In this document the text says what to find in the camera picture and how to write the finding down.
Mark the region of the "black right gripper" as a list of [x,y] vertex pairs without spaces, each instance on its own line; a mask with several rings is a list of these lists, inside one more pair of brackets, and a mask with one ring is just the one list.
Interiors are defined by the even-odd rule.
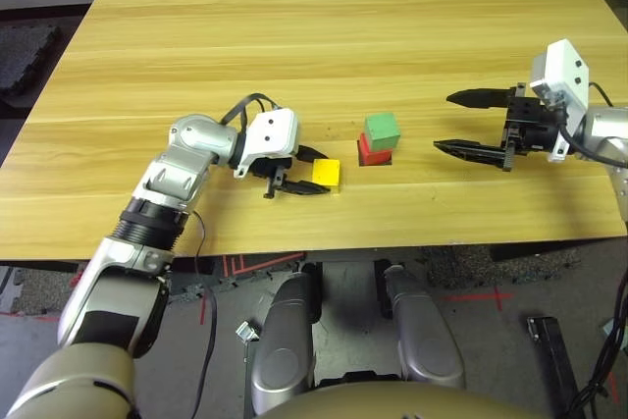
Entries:
[[447,102],[473,109],[506,108],[501,148],[464,139],[436,140],[433,145],[452,157],[510,172],[516,155],[552,152],[558,128],[553,113],[539,98],[525,95],[526,83],[506,89],[472,88],[453,92]]

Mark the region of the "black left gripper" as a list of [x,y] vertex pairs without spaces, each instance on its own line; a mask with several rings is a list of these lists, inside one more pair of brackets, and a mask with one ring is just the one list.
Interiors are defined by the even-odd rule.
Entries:
[[[313,163],[322,159],[323,154],[312,147],[299,145],[295,159],[300,162]],[[330,192],[328,187],[308,181],[287,181],[287,170],[291,168],[292,159],[287,158],[258,158],[249,167],[248,171],[257,178],[267,180],[267,189],[263,197],[273,199],[277,191],[295,195],[319,195]]]

